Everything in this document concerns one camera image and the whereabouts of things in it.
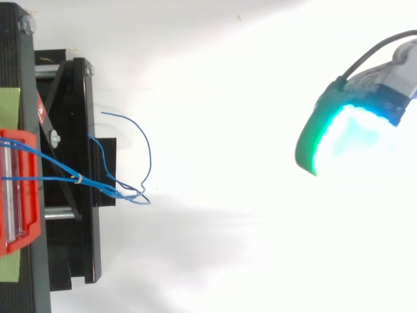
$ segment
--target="lamp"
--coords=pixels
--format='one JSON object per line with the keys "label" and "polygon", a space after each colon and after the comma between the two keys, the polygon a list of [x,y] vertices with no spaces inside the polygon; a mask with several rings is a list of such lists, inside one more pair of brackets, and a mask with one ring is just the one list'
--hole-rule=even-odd
{"label": "lamp", "polygon": [[314,175],[350,171],[384,153],[385,139],[417,93],[417,40],[400,45],[390,62],[349,76],[385,45],[413,35],[417,30],[378,43],[327,87],[296,145],[301,168]]}

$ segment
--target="green tape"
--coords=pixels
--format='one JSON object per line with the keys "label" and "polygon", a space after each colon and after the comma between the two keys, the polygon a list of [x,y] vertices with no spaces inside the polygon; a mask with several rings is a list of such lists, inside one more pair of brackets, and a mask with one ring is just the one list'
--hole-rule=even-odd
{"label": "green tape", "polygon": [[19,99],[20,88],[0,88],[0,128],[18,129]]}
{"label": "green tape", "polygon": [[[18,128],[19,103],[20,88],[0,88],[0,128]],[[19,282],[19,275],[20,250],[0,257],[0,282]]]}
{"label": "green tape", "polygon": [[0,282],[19,282],[20,250],[0,258]]}

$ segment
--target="black frame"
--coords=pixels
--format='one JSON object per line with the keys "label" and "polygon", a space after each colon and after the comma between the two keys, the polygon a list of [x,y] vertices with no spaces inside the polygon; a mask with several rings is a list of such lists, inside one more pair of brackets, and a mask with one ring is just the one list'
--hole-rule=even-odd
{"label": "black frame", "polygon": [[[36,134],[40,146],[33,38],[19,30],[19,21],[25,15],[27,12],[16,3],[0,3],[0,87],[21,89],[19,129]],[[38,173],[42,175],[40,159]],[[51,312],[42,188],[42,182],[39,182],[42,233],[21,250],[19,282],[0,283],[0,312]]]}
{"label": "black frame", "polygon": [[[100,150],[87,137],[87,133],[94,136],[90,63],[83,58],[67,61],[64,50],[34,52],[32,35],[19,30],[19,21],[26,15],[15,3],[0,3],[0,87],[21,89],[19,129],[36,134],[42,152],[84,176],[115,186],[103,169]],[[35,64],[45,64],[41,58],[61,65],[53,78],[35,79]],[[38,92],[48,112],[41,127]],[[56,149],[50,142],[52,130],[62,138]],[[99,141],[115,176],[116,139]],[[63,175],[39,159],[38,174],[42,173]],[[71,289],[75,276],[95,283],[102,274],[98,207],[115,205],[115,200],[81,185],[40,181],[39,191],[42,234],[21,251],[20,281],[0,283],[0,313],[49,313],[50,290]],[[74,218],[45,221],[45,203],[70,206]]]}

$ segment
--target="red clamp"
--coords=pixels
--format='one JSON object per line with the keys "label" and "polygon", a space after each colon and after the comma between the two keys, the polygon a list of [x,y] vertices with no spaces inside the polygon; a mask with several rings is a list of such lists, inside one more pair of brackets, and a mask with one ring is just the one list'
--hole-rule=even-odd
{"label": "red clamp", "polygon": [[[17,140],[36,149],[36,136],[29,132],[0,129],[0,137]],[[0,177],[37,176],[36,158],[36,155],[26,151],[0,147]],[[31,244],[39,235],[38,182],[0,178],[0,257]]]}

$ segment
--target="transparent glass tube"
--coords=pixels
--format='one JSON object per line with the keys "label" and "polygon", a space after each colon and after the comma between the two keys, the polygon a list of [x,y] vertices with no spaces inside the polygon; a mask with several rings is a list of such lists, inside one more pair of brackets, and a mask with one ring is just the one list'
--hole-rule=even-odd
{"label": "transparent glass tube", "polygon": [[[17,150],[0,147],[0,174],[2,177],[19,177],[19,154]],[[12,243],[23,234],[20,182],[1,180],[1,200],[6,243]]]}

